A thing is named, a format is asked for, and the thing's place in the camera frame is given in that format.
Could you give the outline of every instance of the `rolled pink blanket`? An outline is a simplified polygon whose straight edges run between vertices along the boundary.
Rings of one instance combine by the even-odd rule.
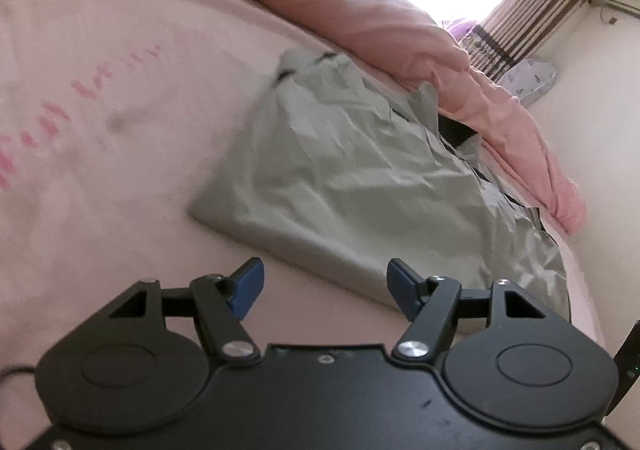
[[[529,113],[469,65],[465,50],[405,0],[257,0],[275,14],[353,53],[405,88],[422,82],[439,94],[441,114],[482,135],[500,166],[543,203],[567,233],[586,205],[561,171]]]

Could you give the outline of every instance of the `white wall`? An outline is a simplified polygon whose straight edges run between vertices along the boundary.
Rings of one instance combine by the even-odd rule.
[[[546,52],[559,79],[530,109],[587,202],[587,225],[570,242],[610,353],[640,319],[640,20],[616,17],[610,26],[591,10]],[[609,425],[640,448],[640,382]]]

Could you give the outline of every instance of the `bed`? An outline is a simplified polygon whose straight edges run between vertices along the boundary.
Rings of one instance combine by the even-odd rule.
[[[333,44],[251,0],[1,0],[0,15],[1,366],[36,363],[139,279],[180,287],[254,255],[266,286],[244,325],[262,348],[398,339],[407,326],[398,311],[185,214],[280,55]],[[541,205],[490,150],[482,157],[514,196]],[[562,227],[542,215],[562,253],[572,322],[602,344]],[[181,321],[170,327],[193,336]],[[2,400],[3,442],[20,448],[46,416],[28,380]]]

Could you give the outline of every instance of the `curtain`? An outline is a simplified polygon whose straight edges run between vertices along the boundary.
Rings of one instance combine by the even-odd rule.
[[[503,0],[461,45],[471,64],[498,80],[532,55],[577,7],[588,0]]]

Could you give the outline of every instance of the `folded gray clothing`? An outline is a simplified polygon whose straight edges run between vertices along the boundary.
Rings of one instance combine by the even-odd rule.
[[[345,54],[285,53],[190,213],[381,302],[393,303],[385,270],[400,257],[465,287],[509,279],[568,318],[558,246],[478,172],[478,135],[442,137],[429,84],[377,86]]]

